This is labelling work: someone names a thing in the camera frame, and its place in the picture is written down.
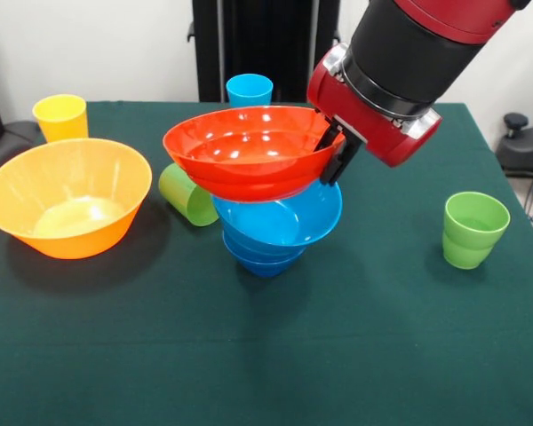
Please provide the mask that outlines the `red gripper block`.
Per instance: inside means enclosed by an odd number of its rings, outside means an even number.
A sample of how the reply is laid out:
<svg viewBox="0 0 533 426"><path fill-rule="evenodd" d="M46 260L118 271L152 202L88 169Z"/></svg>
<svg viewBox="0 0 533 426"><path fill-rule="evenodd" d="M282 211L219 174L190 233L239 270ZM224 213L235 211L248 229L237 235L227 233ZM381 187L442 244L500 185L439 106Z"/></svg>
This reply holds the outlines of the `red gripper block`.
<svg viewBox="0 0 533 426"><path fill-rule="evenodd" d="M335 185L361 146L390 167L411 157L440 127L442 117L432 108L417 118L394 118L381 112L350 87L344 65L348 45L334 45L316 65L308 84L308 100L322 113L328 127L314 151L335 151L320 175L323 185Z"/></svg>

